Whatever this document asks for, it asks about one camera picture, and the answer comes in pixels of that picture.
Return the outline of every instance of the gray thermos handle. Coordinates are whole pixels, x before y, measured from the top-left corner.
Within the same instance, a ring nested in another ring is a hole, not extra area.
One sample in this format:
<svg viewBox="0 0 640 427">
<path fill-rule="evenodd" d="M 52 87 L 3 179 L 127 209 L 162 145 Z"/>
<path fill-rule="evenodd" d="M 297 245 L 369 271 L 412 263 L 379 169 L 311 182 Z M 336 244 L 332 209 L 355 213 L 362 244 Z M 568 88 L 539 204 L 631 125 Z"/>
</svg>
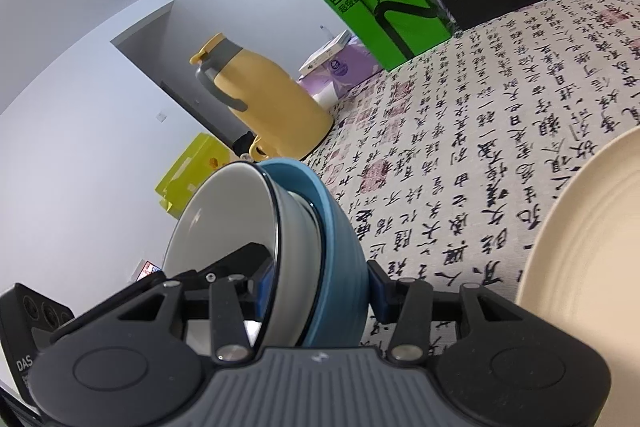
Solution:
<svg viewBox="0 0 640 427">
<path fill-rule="evenodd" d="M 226 92 L 220 89 L 216 84 L 211 80 L 207 74 L 202 71 L 202 68 L 198 68 L 196 71 L 196 78 L 200 81 L 200 83 L 205 87 L 210 94 L 215 96 L 220 102 L 225 105 L 228 105 L 231 109 L 235 109 L 236 111 L 244 112 L 247 110 L 247 105 L 239 98 L 233 98 L 229 96 Z"/>
<path fill-rule="evenodd" d="M 202 59 L 200 67 L 196 71 L 196 78 L 205 87 L 209 93 L 216 97 L 220 102 L 228 105 L 231 109 L 244 112 L 247 110 L 247 105 L 239 98 L 233 98 L 226 92 L 220 89 L 214 83 L 214 78 L 218 76 L 218 73 L 242 51 L 242 48 L 233 43 L 229 39 L 221 40 L 216 47 L 214 47 L 205 57 Z"/>
</svg>

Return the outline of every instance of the thermos lid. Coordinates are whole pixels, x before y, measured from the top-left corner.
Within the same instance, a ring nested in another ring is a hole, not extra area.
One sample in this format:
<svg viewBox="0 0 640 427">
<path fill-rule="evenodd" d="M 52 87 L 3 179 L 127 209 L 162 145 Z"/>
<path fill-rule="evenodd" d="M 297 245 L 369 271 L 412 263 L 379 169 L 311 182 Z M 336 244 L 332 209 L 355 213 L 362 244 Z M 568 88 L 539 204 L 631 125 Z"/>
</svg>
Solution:
<svg viewBox="0 0 640 427">
<path fill-rule="evenodd" d="M 189 59 L 190 65 L 195 66 L 196 64 L 201 64 L 205 56 L 209 54 L 213 50 L 213 48 L 215 48 L 218 44 L 220 44 L 220 42 L 225 40 L 225 38 L 226 37 L 222 33 L 218 33 L 214 35 L 212 38 L 210 38 L 204 44 L 204 46 L 200 49 L 200 51 L 197 52 L 195 55 L 193 55 L 193 57 Z"/>
</svg>

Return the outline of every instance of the cream plate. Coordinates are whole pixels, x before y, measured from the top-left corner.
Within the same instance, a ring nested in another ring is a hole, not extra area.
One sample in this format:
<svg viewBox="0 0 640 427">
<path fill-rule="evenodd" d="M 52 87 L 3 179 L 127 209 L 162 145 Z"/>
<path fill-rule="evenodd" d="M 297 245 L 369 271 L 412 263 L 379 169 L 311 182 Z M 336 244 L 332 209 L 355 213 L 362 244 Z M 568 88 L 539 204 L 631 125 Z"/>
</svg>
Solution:
<svg viewBox="0 0 640 427">
<path fill-rule="evenodd" d="M 640 128 L 600 150 L 546 217 L 516 302 L 596 349 L 612 388 L 597 427 L 640 423 Z"/>
</svg>

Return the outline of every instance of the green shopping bag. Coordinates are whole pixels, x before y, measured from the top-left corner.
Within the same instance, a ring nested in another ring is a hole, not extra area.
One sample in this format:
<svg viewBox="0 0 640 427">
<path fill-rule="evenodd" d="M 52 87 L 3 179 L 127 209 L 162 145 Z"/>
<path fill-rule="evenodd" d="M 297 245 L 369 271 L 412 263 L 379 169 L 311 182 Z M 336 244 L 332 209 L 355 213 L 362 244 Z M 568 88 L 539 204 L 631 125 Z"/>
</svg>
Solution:
<svg viewBox="0 0 640 427">
<path fill-rule="evenodd" d="M 385 70 L 450 38 L 449 22 L 431 0 L 325 0 Z"/>
</svg>

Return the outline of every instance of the calligraphy tablecloth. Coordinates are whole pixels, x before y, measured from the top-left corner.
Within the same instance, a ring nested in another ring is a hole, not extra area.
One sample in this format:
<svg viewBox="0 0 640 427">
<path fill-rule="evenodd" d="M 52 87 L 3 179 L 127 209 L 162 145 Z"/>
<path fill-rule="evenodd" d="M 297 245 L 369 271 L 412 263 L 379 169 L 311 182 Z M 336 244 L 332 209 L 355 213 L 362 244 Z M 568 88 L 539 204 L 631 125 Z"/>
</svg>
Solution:
<svg viewBox="0 0 640 427">
<path fill-rule="evenodd" d="M 307 160 L 393 277 L 513 299 L 541 222 L 640 124 L 640 0 L 547 0 L 375 76 Z M 364 344 L 391 328 L 369 319 Z M 452 339 L 434 324 L 433 349 Z"/>
</svg>

